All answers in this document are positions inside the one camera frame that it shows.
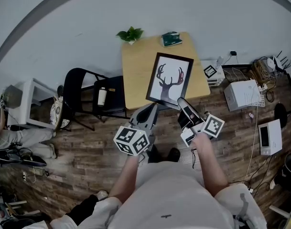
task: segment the person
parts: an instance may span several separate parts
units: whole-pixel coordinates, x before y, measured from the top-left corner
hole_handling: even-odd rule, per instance
[[[36,156],[41,158],[56,158],[55,148],[53,144],[45,145],[41,142],[50,140],[55,133],[52,129],[24,129],[21,131],[4,130],[5,128],[5,113],[0,109],[0,150],[9,148],[11,144],[17,143],[21,153],[27,153],[29,150]]]
[[[149,163],[139,172],[139,156],[128,156],[109,197],[77,228],[266,228],[248,188],[229,185],[208,136],[199,133],[193,142],[202,175],[174,162],[177,149],[168,155],[169,161]]]
[[[76,205],[69,213],[63,215],[61,218],[48,221],[40,221],[23,229],[77,229],[77,227],[86,218],[92,215],[96,203],[105,199],[108,196],[106,191],[99,191],[95,195],[90,195],[81,204]]]

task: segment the black chair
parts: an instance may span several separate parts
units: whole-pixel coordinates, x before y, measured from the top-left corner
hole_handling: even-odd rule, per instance
[[[93,86],[82,88],[83,80],[86,73],[94,75],[97,81],[94,82]],[[101,87],[107,89],[107,96],[105,105],[99,107],[97,105],[98,92]],[[93,89],[93,99],[91,101],[82,101],[82,91]],[[83,110],[83,104],[92,103],[92,111]],[[113,115],[114,113],[125,112],[125,117]],[[68,72],[65,78],[64,84],[64,106],[62,118],[69,119],[77,122],[78,124],[94,131],[93,128],[77,121],[75,119],[75,113],[84,113],[95,116],[99,121],[102,120],[103,116],[114,117],[121,119],[129,119],[127,117],[125,107],[125,95],[124,95],[124,83],[123,76],[117,76],[107,78],[103,75],[96,74],[94,72],[75,68]]]

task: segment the black pants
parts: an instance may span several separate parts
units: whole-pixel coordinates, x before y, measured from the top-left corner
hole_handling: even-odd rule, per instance
[[[71,217],[77,226],[82,223],[86,218],[92,215],[95,205],[98,202],[98,198],[95,195],[91,195],[85,199],[81,204],[76,205],[70,213],[66,215]]]

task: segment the wooden table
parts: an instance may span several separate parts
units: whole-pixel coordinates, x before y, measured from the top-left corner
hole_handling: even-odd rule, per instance
[[[122,45],[125,104],[128,109],[140,108],[151,103],[145,97],[158,52],[194,59],[185,99],[210,94],[205,73],[190,35],[181,32],[180,37],[182,44],[166,48],[161,46],[160,36],[140,39],[133,45],[128,43]]]

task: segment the table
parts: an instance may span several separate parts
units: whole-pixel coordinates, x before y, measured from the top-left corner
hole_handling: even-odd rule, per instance
[[[31,105],[40,105],[40,101],[57,95],[57,92],[47,88],[35,79],[15,85],[22,90],[21,105],[15,109],[8,108],[7,125],[18,125],[26,128],[45,127],[55,129],[55,125],[44,123],[30,118]]]
[[[128,43],[122,45],[125,104],[128,109],[140,108],[151,103],[145,97],[158,52],[194,59],[185,99],[210,94],[205,73],[190,35],[181,32],[180,37],[182,44],[166,48],[160,44],[161,36],[140,39],[133,45]]]

